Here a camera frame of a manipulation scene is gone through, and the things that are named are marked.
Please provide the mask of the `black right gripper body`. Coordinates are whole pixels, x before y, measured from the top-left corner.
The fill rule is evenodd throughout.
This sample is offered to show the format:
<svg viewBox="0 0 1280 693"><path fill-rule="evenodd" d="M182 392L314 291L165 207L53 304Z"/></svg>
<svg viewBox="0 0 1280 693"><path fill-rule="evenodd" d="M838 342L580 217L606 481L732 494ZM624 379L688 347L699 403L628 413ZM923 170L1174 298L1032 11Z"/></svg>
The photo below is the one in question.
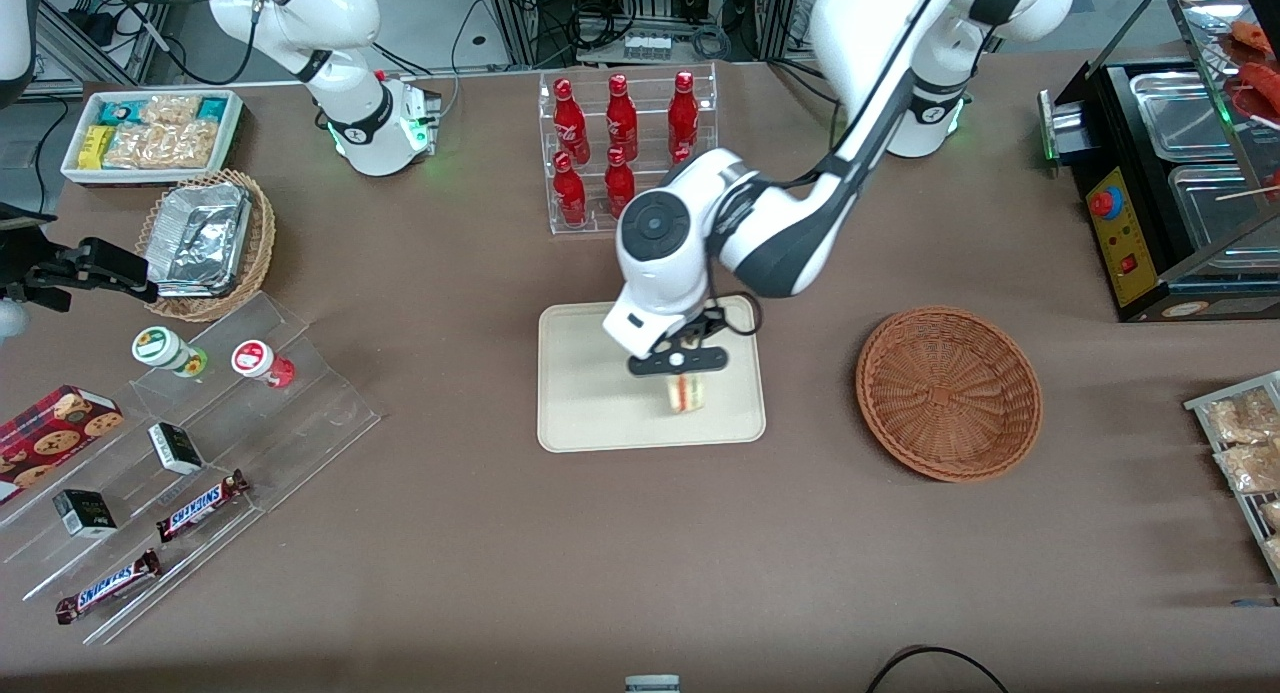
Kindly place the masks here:
<svg viewBox="0 0 1280 693"><path fill-rule="evenodd" d="M60 288L73 279L65 261L24 263L17 257L1 260L1 300L36 304L55 313L70 310L72 295Z"/></svg>

